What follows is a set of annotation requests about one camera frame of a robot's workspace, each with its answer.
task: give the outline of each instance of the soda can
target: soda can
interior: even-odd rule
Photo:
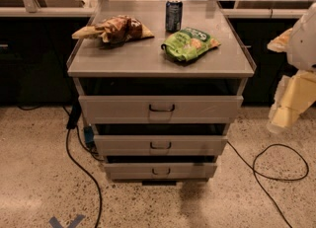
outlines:
[[[167,0],[166,3],[166,31],[177,32],[181,28],[183,2],[181,0]]]

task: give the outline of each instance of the drawer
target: drawer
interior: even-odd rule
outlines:
[[[177,158],[109,157],[105,170],[111,180],[208,180],[216,171],[212,156]]]
[[[111,155],[220,155],[227,142],[222,136],[95,135],[98,153]]]
[[[81,96],[89,123],[232,122],[241,96]]]

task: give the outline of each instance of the chip bag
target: chip bag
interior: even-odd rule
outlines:
[[[104,43],[120,43],[142,38],[153,38],[151,31],[139,20],[127,15],[118,15],[102,22],[86,26],[72,35],[72,38],[102,38]]]
[[[220,46],[219,41],[211,35],[186,27],[168,36],[161,48],[172,58],[190,61],[218,46]]]

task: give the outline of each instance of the floor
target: floor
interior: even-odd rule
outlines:
[[[266,129],[269,110],[241,108],[228,131],[229,141],[250,164],[274,143],[286,144],[304,157],[310,168],[304,180],[259,180],[292,227],[314,228],[316,108],[303,114],[291,130],[278,135]],[[0,107],[0,227],[94,227],[97,188],[67,155],[67,121],[62,107],[31,111]],[[82,137],[81,119],[79,129]],[[82,148],[75,130],[69,135],[69,149],[101,187],[100,228],[288,227],[252,171],[229,145],[207,183],[174,186],[111,182],[102,162]],[[280,147],[264,154],[256,168],[275,177],[299,177],[305,172],[304,163]]]

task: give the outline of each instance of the gray cabinet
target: gray cabinet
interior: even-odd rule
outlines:
[[[123,10],[155,38],[112,49],[84,39],[69,59],[84,121],[92,125],[111,180],[207,181],[214,176],[255,65],[219,9],[206,7],[206,1],[184,2],[183,26],[208,31],[221,46],[190,64],[173,62],[160,48],[168,35],[160,0],[107,1],[93,21]]]

